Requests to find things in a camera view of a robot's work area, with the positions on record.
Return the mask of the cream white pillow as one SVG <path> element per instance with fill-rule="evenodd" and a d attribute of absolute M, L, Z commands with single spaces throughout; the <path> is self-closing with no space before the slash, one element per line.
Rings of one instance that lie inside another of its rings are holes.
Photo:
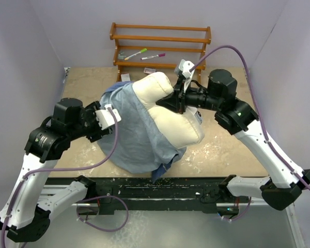
<path fill-rule="evenodd" d="M 152 73 L 134 83 L 132 88 L 161 134 L 175 148 L 199 144 L 205 137 L 197 108 L 187 107 L 183 114 L 175 113 L 156 104 L 174 89 L 163 72 Z"/>

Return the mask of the blue printed pillowcase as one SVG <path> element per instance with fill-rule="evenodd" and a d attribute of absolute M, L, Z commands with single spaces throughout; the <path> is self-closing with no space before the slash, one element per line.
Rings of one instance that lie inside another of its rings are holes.
<path fill-rule="evenodd" d="M 120 114 L 118 138 L 104 136 L 98 145 L 104 154 L 114 150 L 110 161 L 133 174 L 151 173 L 157 181 L 186 152 L 175 148 L 159 131 L 132 88 L 132 82 L 117 82 L 105 90 L 100 104 L 111 104 Z"/>

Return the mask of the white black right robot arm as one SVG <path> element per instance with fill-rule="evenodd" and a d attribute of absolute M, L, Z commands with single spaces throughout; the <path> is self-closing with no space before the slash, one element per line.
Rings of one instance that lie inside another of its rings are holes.
<path fill-rule="evenodd" d="M 270 207 L 284 210 L 310 184 L 310 169 L 302 169 L 269 140 L 262 130 L 258 114 L 236 96 L 237 80 L 225 69 L 210 72 L 207 87 L 191 87 L 182 74 L 174 91 L 156 102 L 175 113 L 183 114 L 188 107 L 214 111 L 217 123 L 243 143 L 267 171 L 268 176 L 248 178 L 228 176 L 219 184 L 220 198 L 231 202 L 246 196 L 263 199 Z"/>

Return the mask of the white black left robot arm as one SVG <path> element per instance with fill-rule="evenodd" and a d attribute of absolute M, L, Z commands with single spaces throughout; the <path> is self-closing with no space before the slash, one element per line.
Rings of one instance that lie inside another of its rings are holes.
<path fill-rule="evenodd" d="M 35 242 L 48 229 L 52 220 L 77 202 L 89 203 L 97 196 L 96 183 L 84 176 L 74 179 L 66 188 L 39 201 L 50 172 L 57 162 L 81 137 L 95 142 L 111 134 L 121 117 L 110 104 L 99 101 L 83 106 L 76 98 L 63 98 L 54 106 L 53 115 L 29 134 L 23 164 L 13 191 L 0 211 L 1 246 L 6 239 L 16 244 Z"/>

